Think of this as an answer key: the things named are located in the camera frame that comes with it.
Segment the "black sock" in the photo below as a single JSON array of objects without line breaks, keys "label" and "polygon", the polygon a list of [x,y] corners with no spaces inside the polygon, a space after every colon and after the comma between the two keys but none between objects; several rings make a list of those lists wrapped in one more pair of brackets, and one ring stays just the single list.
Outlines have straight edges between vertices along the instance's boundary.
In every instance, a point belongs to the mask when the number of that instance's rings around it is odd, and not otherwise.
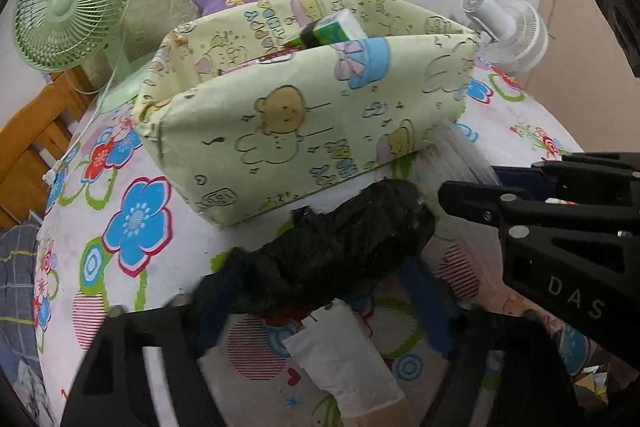
[{"label": "black sock", "polygon": [[256,249],[235,248],[214,281],[236,314],[299,315],[335,298],[357,300],[419,257],[435,216],[405,180],[370,184],[335,209],[292,212],[292,228]]}]

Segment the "clear plastic bag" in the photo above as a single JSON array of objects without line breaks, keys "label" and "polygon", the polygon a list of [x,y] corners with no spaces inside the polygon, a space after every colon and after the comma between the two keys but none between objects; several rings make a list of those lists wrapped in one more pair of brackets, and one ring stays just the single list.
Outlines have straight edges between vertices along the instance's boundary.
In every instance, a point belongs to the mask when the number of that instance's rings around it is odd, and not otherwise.
[{"label": "clear plastic bag", "polygon": [[424,147],[413,166],[420,183],[433,192],[445,181],[500,184],[483,153],[451,122],[440,122],[425,131]]}]

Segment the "white beige sock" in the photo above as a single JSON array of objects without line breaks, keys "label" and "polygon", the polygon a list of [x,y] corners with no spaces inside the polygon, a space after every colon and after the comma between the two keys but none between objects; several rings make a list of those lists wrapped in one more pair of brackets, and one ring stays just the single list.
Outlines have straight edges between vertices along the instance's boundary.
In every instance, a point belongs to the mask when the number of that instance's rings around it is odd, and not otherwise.
[{"label": "white beige sock", "polygon": [[396,378],[344,301],[312,311],[283,344],[312,382],[332,395],[345,426],[416,423]]}]

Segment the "green desk fan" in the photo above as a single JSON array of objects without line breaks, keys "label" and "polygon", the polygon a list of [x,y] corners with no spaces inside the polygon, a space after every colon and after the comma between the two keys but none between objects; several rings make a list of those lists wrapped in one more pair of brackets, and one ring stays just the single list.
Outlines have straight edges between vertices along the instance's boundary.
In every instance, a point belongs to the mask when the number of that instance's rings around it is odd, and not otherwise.
[{"label": "green desk fan", "polygon": [[17,0],[13,38],[23,61],[63,72],[104,54],[112,73],[100,109],[111,112],[137,94],[143,72],[126,55],[124,20],[131,0]]}]

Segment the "yellow cartoon tissue pack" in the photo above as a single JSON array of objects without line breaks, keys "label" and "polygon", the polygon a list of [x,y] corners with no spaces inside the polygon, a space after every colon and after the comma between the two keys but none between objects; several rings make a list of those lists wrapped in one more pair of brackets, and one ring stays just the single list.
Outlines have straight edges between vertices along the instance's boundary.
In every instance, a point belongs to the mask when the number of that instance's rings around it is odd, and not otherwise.
[{"label": "yellow cartoon tissue pack", "polygon": [[221,69],[219,71],[220,75],[229,74],[229,72],[235,72],[236,70],[250,67],[253,65],[268,65],[268,64],[276,64],[280,62],[286,62],[292,60],[293,56],[296,52],[303,51],[303,48],[299,46],[294,46],[294,48],[283,49],[276,52],[268,53],[260,57],[252,58],[251,60],[245,61],[241,64],[227,67],[225,69]]}]

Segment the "green tissue pack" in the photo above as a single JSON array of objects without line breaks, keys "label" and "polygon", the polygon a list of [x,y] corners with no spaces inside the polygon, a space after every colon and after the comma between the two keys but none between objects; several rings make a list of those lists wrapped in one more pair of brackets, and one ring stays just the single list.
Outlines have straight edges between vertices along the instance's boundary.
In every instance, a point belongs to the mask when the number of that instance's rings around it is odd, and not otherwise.
[{"label": "green tissue pack", "polygon": [[367,38],[360,23],[348,9],[335,12],[308,24],[299,35],[305,49]]}]

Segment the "yellow cartoon fabric box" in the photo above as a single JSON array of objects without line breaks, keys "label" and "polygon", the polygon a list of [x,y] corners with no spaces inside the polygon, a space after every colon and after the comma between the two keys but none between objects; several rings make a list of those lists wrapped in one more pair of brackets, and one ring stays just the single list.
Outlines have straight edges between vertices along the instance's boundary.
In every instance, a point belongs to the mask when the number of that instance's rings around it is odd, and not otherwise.
[{"label": "yellow cartoon fabric box", "polygon": [[[367,38],[305,49],[348,9]],[[219,71],[299,46],[292,60]],[[186,203],[233,225],[424,147],[458,119],[476,32],[402,0],[260,0],[163,38],[132,121]]]}]

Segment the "floral tablecloth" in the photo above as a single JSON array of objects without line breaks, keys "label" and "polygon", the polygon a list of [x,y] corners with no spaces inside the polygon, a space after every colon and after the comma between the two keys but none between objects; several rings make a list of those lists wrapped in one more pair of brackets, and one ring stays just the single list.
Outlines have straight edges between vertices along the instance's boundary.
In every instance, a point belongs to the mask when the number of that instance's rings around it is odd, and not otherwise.
[{"label": "floral tablecloth", "polygon": [[[52,414],[59,419],[77,367],[112,306],[132,311],[161,307],[219,268],[229,249],[252,251],[291,228],[293,209],[332,210],[386,176],[424,186],[430,199],[434,194],[431,158],[405,157],[306,199],[292,202],[288,193],[270,197],[268,212],[219,230],[198,217],[160,174],[131,127],[130,112],[125,106],[100,116],[85,143],[77,143],[70,160],[65,158],[38,234],[35,331]],[[580,150],[544,106],[481,58],[457,126],[477,152],[498,166],[528,167]],[[444,230],[438,224],[424,257],[458,296],[480,297],[491,311],[516,316],[534,307],[510,289],[489,289],[488,275],[480,275],[470,262],[480,257],[472,246],[475,237],[491,229],[480,227],[477,235],[458,232],[457,225],[451,233]],[[446,361],[428,347],[393,277],[356,306],[413,417],[420,419]],[[282,345],[297,326],[289,319],[230,317],[218,347],[202,360],[229,426],[342,425],[335,399],[314,385]]]}]

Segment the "white standing fan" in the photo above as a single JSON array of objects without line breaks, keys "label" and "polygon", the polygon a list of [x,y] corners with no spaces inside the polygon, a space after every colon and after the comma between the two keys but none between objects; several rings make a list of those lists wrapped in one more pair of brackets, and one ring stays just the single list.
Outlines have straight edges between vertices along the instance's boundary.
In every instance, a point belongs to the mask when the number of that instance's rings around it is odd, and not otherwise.
[{"label": "white standing fan", "polygon": [[546,54],[548,29],[525,0],[462,0],[470,27],[480,34],[480,57],[509,77],[529,72]]}]

